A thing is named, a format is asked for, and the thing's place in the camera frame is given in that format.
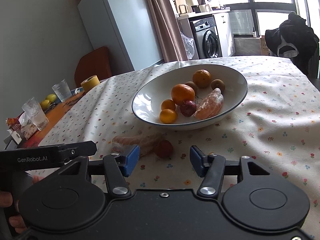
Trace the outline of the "person's left hand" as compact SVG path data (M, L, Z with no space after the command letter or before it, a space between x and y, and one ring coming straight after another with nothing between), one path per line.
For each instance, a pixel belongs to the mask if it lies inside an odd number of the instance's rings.
M18 200L12 193L1 191L1 239L13 239L27 227L18 212Z

